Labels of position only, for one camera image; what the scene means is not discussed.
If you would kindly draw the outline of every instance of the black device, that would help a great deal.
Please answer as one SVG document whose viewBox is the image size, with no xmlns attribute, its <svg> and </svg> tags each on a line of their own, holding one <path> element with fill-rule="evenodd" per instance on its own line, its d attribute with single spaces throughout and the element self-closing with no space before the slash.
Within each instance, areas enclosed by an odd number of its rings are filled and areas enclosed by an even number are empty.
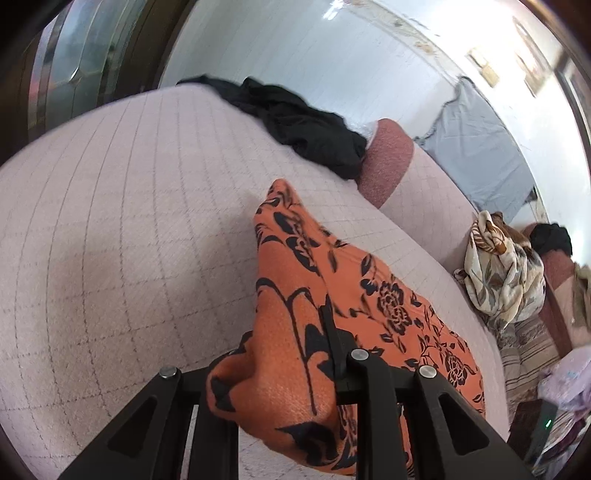
<svg viewBox="0 0 591 480">
<path fill-rule="evenodd" d="M 542 399 L 517 405 L 507 444 L 527 466 L 533 467 L 542 455 L 557 412 L 556 405 Z"/>
<path fill-rule="evenodd" d="M 517 453 L 445 377 L 423 365 L 411 372 L 357 348 L 322 307 L 338 404 L 358 406 L 360 480 L 408 478 L 399 408 L 404 406 L 414 475 L 420 480 L 532 480 Z M 189 479 L 237 480 L 238 427 L 205 400 L 212 366 L 163 368 L 60 475 L 60 480 L 173 480 L 180 476 L 193 406 L 199 405 Z"/>
</svg>

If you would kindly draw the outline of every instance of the black clothing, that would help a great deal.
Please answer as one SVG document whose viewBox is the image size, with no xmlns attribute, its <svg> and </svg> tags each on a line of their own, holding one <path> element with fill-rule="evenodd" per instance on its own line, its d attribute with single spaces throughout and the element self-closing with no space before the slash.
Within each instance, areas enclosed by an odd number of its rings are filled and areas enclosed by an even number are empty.
<svg viewBox="0 0 591 480">
<path fill-rule="evenodd" d="M 562 250 L 569 257 L 573 254 L 569 233 L 557 223 L 539 223 L 530 233 L 531 248 L 539 255 L 551 250 Z"/>
<path fill-rule="evenodd" d="M 316 110 L 295 93 L 251 77 L 242 85 L 206 75 L 179 83 L 210 85 L 225 101 L 260 118 L 275 140 L 290 145 L 299 156 L 328 167 L 343 179 L 359 178 L 367 140 L 347 129 L 339 115 Z"/>
</svg>

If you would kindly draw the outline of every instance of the grid pattern upholstery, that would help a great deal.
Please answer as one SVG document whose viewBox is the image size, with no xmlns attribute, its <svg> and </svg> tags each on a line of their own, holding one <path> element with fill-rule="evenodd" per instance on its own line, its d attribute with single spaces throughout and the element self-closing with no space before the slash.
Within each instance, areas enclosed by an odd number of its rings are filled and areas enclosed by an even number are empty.
<svg viewBox="0 0 591 480">
<path fill-rule="evenodd" d="M 450 177 L 417 144 L 408 170 L 380 211 L 443 268 L 464 268 L 476 211 Z"/>
<path fill-rule="evenodd" d="M 507 435 L 499 352 L 443 267 L 353 182 L 185 85 L 85 114 L 0 169 L 0 424 L 40 480 L 56 478 L 160 366 L 205 366 L 252 327 L 252 215 L 278 177 L 467 340 L 487 419 Z M 254 440 L 241 472 L 322 476 Z"/>
</svg>

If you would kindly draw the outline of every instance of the black floral pattern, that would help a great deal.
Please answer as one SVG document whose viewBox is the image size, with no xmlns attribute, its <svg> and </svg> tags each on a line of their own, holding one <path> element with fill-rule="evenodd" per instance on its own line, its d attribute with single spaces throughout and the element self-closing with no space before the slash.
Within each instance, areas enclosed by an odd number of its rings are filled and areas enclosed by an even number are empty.
<svg viewBox="0 0 591 480">
<path fill-rule="evenodd" d="M 449 383 L 456 388 L 458 385 L 466 384 L 468 373 L 470 375 L 476 374 L 475 371 L 473 371 L 468 365 L 465 365 L 451 352 L 451 350 L 448 349 L 445 350 L 445 368 L 448 372 L 447 379 L 449 380 Z"/>
<path fill-rule="evenodd" d="M 383 281 L 379 288 L 378 310 L 387 318 L 388 329 L 404 335 L 406 328 L 413 324 L 404 304 L 404 292 L 396 283 Z"/>
</svg>

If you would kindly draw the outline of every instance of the white wall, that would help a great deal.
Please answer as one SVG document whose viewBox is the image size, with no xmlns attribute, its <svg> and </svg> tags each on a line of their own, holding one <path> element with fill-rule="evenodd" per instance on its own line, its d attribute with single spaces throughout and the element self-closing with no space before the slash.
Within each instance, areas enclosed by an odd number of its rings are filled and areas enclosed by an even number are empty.
<svg viewBox="0 0 591 480">
<path fill-rule="evenodd" d="M 516 16 L 551 63 L 560 44 L 518 0 L 379 0 L 408 18 L 468 75 L 490 101 L 519 144 L 551 222 L 564 225 L 573 259 L 591 264 L 591 181 L 570 105 L 551 76 L 534 98 L 501 33 L 513 32 Z M 496 49 L 501 81 L 493 89 L 466 58 L 481 44 Z"/>
</svg>

